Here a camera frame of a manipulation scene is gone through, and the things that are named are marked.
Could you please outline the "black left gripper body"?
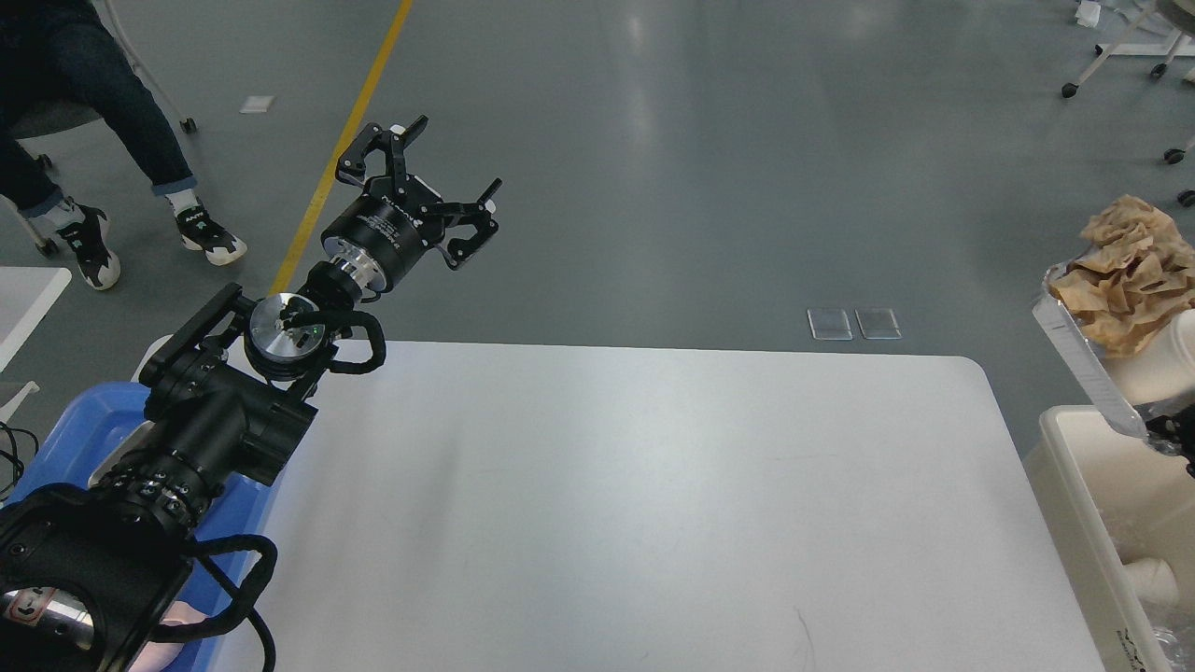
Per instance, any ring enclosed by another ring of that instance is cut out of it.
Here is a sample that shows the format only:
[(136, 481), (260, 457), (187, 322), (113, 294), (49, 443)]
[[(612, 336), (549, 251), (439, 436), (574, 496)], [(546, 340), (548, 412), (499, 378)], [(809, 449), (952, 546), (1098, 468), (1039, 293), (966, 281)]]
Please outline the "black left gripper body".
[(427, 220), (445, 198), (419, 177), (396, 191), (384, 177), (366, 178), (361, 188), (361, 196), (324, 230), (321, 244), (361, 289), (390, 292), (443, 238), (443, 230)]

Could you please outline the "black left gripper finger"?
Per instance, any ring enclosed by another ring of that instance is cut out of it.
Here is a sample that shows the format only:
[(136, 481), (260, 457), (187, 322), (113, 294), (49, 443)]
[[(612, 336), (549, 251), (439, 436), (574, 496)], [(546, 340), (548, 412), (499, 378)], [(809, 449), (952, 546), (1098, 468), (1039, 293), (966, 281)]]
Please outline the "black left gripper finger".
[[(424, 132), (429, 120), (419, 115), (410, 126), (384, 128), (376, 123), (366, 124), (347, 145), (336, 161), (336, 179), (349, 187), (362, 187), (363, 193), (403, 193), (410, 177), (405, 149)], [(385, 158), (384, 175), (367, 177), (366, 158), (380, 149)]]
[[(500, 230), (495, 219), (494, 197), (503, 187), (502, 178), (495, 178), (477, 200), (470, 203), (421, 204), (421, 236), (423, 242), (443, 255), (445, 265), (451, 271), (459, 269), (472, 259)], [(471, 227), (470, 237), (452, 238), (451, 230)]]

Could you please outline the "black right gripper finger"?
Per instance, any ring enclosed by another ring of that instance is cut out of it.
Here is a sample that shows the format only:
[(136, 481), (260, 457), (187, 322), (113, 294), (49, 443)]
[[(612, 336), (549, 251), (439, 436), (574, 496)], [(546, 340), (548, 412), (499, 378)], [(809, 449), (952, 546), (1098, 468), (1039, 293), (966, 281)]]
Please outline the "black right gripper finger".
[(1151, 436), (1177, 447), (1177, 456), (1188, 462), (1187, 474), (1194, 476), (1194, 413), (1182, 410), (1173, 415), (1162, 415), (1146, 422)]

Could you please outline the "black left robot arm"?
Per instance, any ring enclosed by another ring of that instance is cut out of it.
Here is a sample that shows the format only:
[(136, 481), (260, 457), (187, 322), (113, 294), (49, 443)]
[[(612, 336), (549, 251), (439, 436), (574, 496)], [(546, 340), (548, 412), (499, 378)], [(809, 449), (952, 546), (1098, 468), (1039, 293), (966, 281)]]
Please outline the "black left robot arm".
[(270, 485), (315, 421), (324, 374), (386, 361), (361, 310), (437, 251), (456, 271), (495, 236), (494, 198), (452, 203), (407, 170), (427, 127), (368, 124), (338, 181), (361, 195), (323, 233), (326, 258), (294, 293), (227, 285), (142, 367), (148, 428), (91, 485), (39, 485), (4, 507), (5, 671), (131, 671), (148, 644), (222, 637), (253, 622), (277, 549), (257, 533), (197, 539), (231, 476)]

